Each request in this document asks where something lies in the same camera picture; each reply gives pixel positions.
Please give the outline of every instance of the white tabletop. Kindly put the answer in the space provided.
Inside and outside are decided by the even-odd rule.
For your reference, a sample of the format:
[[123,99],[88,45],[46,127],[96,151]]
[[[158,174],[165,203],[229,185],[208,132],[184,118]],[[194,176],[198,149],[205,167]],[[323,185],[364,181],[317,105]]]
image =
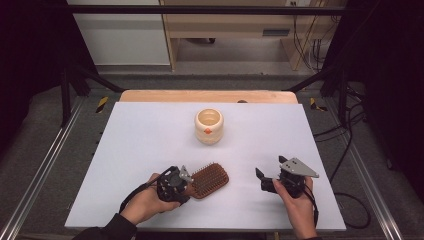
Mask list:
[[[194,135],[194,116],[215,108],[224,136],[208,146]],[[190,199],[139,228],[158,231],[278,231],[291,229],[280,197],[264,192],[258,167],[277,178],[278,156],[297,157],[314,178],[318,230],[345,230],[308,121],[300,104],[140,103],[115,104],[103,137],[65,226],[105,226],[123,199],[153,172],[185,165],[191,173],[219,163],[230,181],[202,200]]]

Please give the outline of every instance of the gray floor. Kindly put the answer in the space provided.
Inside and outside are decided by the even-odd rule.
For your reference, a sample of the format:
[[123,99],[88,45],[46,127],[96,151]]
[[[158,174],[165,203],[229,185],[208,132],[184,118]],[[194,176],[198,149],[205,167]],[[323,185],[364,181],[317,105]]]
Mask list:
[[[253,50],[252,56],[246,56],[244,54],[249,52],[248,49],[257,51]],[[188,39],[181,45],[177,67],[175,72],[150,68],[154,70],[146,71],[144,74],[113,71],[105,73],[104,76],[121,87],[131,89],[281,90],[312,74],[312,71],[307,69],[298,72],[289,70],[290,66],[279,42],[263,40],[217,39],[215,45],[211,45],[203,40]],[[48,236],[52,237],[51,239],[66,239],[66,236],[77,233],[65,229],[63,225],[70,204],[75,199],[89,167],[92,154],[96,150],[96,143],[100,140],[101,132],[113,109],[113,103],[120,96],[91,81],[90,86],[92,92],[89,97],[72,98],[76,103],[82,102],[81,113],[42,188],[37,193],[37,199],[27,212],[25,221],[19,226],[19,236],[23,239],[25,234],[30,234],[32,237],[34,234],[42,234],[40,239],[47,239]],[[322,132],[337,124],[331,111],[319,111],[310,107],[311,97],[317,101],[318,106],[331,107],[333,100],[321,98],[317,91],[319,86],[318,82],[297,93],[299,102],[304,105],[313,133]],[[362,90],[360,84],[352,83],[352,86],[358,91]],[[97,104],[103,96],[108,96],[109,101],[102,113],[95,113]],[[354,103],[354,99],[349,99],[349,105]],[[60,90],[53,88],[35,96],[30,106],[30,113],[16,134],[14,144],[2,156],[0,162],[2,228],[13,215],[20,199],[37,174],[38,167],[60,130],[60,122]],[[334,171],[346,145],[341,136],[320,141],[330,137],[327,135],[317,138],[317,147],[327,175],[331,175]],[[375,181],[384,203],[387,204],[402,239],[424,239],[423,203],[416,197],[402,173],[386,167],[385,155],[365,121],[360,121],[354,126],[353,139],[354,146]],[[387,235],[383,232],[384,221],[379,219],[381,216],[377,212],[379,209],[373,208],[372,199],[367,196],[367,190],[364,189],[361,177],[358,176],[354,166],[354,157],[349,155],[346,158],[332,186],[335,192],[348,193],[360,199],[371,212],[371,223],[365,229],[348,227],[346,232],[320,234],[326,239],[387,239]],[[337,197],[337,199],[345,221],[354,225],[364,223],[366,214],[361,205],[349,198]],[[271,239],[273,235],[268,234],[267,237]],[[290,232],[282,232],[280,238],[293,239],[293,236]]]

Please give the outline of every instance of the wooden hairbrush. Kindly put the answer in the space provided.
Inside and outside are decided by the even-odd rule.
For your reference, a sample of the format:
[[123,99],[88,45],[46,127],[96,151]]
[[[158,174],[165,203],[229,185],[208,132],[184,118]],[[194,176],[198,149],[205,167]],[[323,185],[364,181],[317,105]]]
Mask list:
[[193,182],[188,184],[183,194],[196,199],[209,196],[229,181],[227,172],[218,163],[211,163],[201,168],[191,178]]

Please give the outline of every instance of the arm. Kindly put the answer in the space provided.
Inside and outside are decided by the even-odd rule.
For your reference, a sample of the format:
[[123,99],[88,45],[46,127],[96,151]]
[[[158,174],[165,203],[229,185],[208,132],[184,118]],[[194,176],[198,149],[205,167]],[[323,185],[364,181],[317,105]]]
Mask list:
[[[278,180],[273,179],[272,181],[275,190],[284,201],[296,238],[311,240],[321,239],[318,237],[315,230],[313,206],[309,198],[305,194],[302,194],[299,198],[292,198],[286,188]],[[305,183],[312,191],[312,179],[306,177]]]
[[[149,181],[157,176],[157,173],[152,174]],[[104,228],[88,228],[73,239],[129,240],[136,233],[137,224],[150,219],[157,213],[172,211],[179,206],[179,202],[164,202],[160,200],[156,193],[156,186],[150,186],[146,190],[135,195],[121,214],[115,214],[112,220]]]

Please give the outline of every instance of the floor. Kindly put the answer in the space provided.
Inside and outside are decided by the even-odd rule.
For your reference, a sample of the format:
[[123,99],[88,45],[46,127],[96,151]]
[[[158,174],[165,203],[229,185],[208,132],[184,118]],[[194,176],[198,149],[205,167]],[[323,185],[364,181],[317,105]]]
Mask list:
[[[314,70],[305,66],[292,71],[281,43],[264,39],[216,39],[214,44],[206,39],[186,39],[181,42],[175,71],[156,66],[138,67],[143,71],[134,71],[134,68],[102,70],[102,75],[111,82],[133,89],[278,91],[314,74]],[[64,229],[63,223],[90,165],[96,143],[101,139],[113,102],[119,100],[119,94],[91,80],[89,84],[92,87],[89,97],[72,97],[74,106],[80,108],[74,111],[80,113],[71,119],[73,125],[68,131],[59,127],[60,89],[53,88],[34,97],[14,144],[0,162],[0,226],[2,234],[11,233],[9,238],[2,235],[1,239],[70,239],[77,233]],[[337,98],[321,98],[321,84],[316,82],[296,94],[314,133],[337,124],[331,110],[336,108]],[[360,84],[354,86],[352,83],[352,87],[363,90]],[[110,104],[97,114],[99,99],[105,95],[109,96]],[[318,108],[311,107],[311,98]],[[352,105],[356,101],[349,99]],[[387,169],[384,153],[367,123],[359,121],[354,130],[349,160],[341,166],[333,189],[349,192],[360,199],[370,210],[371,223],[363,229],[348,227],[346,232],[321,235],[326,239],[424,239],[423,204],[401,173]],[[341,132],[334,135],[328,136],[331,141],[316,139],[328,169],[327,175],[335,169],[348,140],[348,135],[341,135]],[[52,145],[58,136],[64,142]],[[46,169],[45,173],[39,171],[40,166]],[[363,206],[343,198],[339,196],[338,200],[343,203],[340,208],[345,221],[363,224],[367,219]],[[274,237],[273,233],[265,234],[266,239]],[[281,232],[279,238],[293,239],[293,236],[290,232]]]

